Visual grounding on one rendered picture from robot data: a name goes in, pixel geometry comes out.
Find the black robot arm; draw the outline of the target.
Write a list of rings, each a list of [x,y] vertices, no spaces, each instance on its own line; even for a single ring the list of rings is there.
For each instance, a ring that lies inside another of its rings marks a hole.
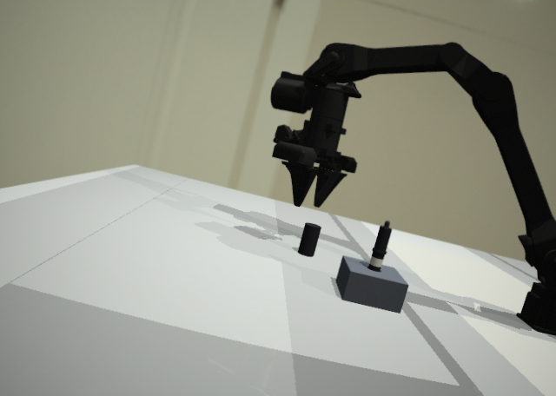
[[[354,82],[378,74],[441,71],[473,97],[473,106],[497,142],[524,215],[526,234],[518,237],[541,283],[533,283],[516,316],[536,332],[556,336],[556,220],[520,132],[508,76],[492,72],[454,42],[383,49],[331,43],[303,75],[281,72],[271,90],[271,104],[302,114],[313,108],[311,115],[344,122],[348,97],[361,98]]]

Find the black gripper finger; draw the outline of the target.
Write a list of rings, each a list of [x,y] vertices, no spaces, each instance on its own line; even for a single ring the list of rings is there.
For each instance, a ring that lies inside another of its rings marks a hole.
[[[281,161],[291,174],[294,205],[300,207],[303,203],[319,169],[308,168],[289,162]]]
[[[317,173],[317,182],[314,195],[314,206],[319,208],[322,203],[328,198],[335,187],[341,180],[348,174],[335,172],[332,170],[314,167],[319,169]]]

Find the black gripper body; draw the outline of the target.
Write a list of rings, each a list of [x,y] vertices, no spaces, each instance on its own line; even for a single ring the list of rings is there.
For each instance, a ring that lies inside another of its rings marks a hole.
[[[310,121],[304,121],[304,126],[308,126],[305,144],[279,141],[275,144],[272,157],[308,168],[320,163],[319,168],[355,173],[357,161],[337,151],[341,134],[347,132],[342,127],[343,123],[334,118],[311,115]]]

